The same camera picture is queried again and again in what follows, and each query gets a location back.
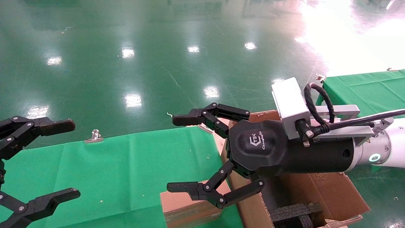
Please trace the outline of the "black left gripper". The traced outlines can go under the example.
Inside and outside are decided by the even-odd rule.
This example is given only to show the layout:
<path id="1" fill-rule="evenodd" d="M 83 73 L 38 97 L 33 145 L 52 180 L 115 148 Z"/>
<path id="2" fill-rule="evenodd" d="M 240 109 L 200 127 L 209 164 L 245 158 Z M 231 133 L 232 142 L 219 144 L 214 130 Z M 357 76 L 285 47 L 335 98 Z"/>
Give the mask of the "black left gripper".
<path id="1" fill-rule="evenodd" d="M 5 119 L 0 122 L 0 158 L 11 159 L 39 136 L 67 133 L 75 128 L 71 119 L 52 121 L 48 117 L 29 119 L 21 116 Z M 3 160 L 0 160 L 0 187 L 4 184 L 4 167 Z M 59 204 L 80 197 L 78 189 L 67 188 L 23 203 L 7 193 L 0 193 L 1 206 L 13 211 L 7 220 L 1 222 L 1 228 L 26 228 L 32 222 L 52 216 Z"/>

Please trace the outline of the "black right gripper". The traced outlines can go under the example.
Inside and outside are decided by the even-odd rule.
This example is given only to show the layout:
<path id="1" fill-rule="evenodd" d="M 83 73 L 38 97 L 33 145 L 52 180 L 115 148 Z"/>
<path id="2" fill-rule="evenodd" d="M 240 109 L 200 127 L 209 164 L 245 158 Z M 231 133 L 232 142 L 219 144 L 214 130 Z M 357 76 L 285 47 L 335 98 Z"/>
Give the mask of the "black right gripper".
<path id="1" fill-rule="evenodd" d="M 241 176 L 283 173 L 344 172 L 353 162 L 353 140 L 319 139 L 305 147 L 299 139 L 289 140 L 281 121 L 250 122 L 250 111 L 211 103 L 205 108 L 191 109 L 188 114 L 174 115 L 175 126 L 204 124 L 220 137 L 228 138 L 228 158 L 207 181 L 168 183 L 170 193 L 188 193 L 191 200 L 205 200 L 219 209 L 234 205 L 261 192 L 265 183 L 255 178 L 251 183 L 221 194 L 217 188 L 234 170 Z M 229 127 L 218 118 L 237 123 Z"/>

